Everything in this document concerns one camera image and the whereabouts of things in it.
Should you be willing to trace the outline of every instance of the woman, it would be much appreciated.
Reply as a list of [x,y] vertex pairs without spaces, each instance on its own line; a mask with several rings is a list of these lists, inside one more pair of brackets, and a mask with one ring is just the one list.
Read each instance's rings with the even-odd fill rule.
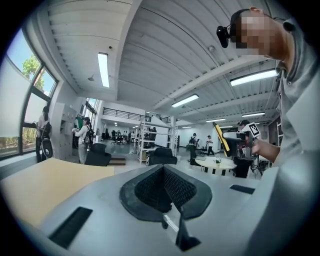
[[82,165],[85,164],[86,158],[87,158],[87,145],[85,143],[85,138],[87,135],[87,132],[91,129],[91,124],[90,124],[90,118],[85,117],[83,119],[83,126],[80,131],[75,131],[75,136],[79,137],[79,143],[78,143],[78,152],[79,152],[79,159],[80,163]]
[[39,117],[39,121],[36,127],[35,153],[36,153],[36,160],[38,163],[46,160],[46,156],[43,151],[42,151],[42,158],[40,156],[40,146],[42,142],[42,133],[44,131],[45,126],[49,122],[48,113],[49,113],[49,108],[45,106],[42,110],[42,114]]

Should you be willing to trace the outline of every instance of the black mesh pad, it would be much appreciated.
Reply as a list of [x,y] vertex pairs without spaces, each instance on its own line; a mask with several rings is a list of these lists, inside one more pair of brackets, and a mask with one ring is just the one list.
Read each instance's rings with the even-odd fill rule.
[[209,186],[185,173],[159,164],[129,180],[120,190],[122,205],[139,220],[161,222],[171,203],[184,219],[199,217],[212,199]]

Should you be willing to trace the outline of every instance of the round table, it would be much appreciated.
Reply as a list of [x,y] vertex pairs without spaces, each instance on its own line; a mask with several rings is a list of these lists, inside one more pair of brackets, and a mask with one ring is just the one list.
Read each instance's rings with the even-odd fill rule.
[[226,170],[230,170],[230,169],[234,169],[237,167],[236,164],[234,164],[234,162],[230,159],[226,159],[226,158],[221,158],[221,163],[217,164],[216,163],[216,159],[218,159],[218,157],[215,156],[207,156],[205,157],[205,160],[199,160],[199,159],[195,159],[195,162],[199,165],[201,165],[202,167],[204,167],[204,172],[207,173],[208,172],[208,168],[212,169],[212,174],[216,173],[216,170],[222,170],[222,174],[221,175],[226,175]]

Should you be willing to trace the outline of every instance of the sky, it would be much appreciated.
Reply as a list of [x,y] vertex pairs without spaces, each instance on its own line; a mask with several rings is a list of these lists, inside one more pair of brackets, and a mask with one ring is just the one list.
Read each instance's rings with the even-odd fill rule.
[[[14,37],[6,53],[11,59],[11,61],[17,66],[17,68],[20,71],[22,71],[24,61],[29,59],[33,55],[33,52],[30,49],[21,29]],[[44,86],[43,86],[44,94],[49,96],[49,93],[55,81],[46,71],[43,74],[43,80],[44,80]]]

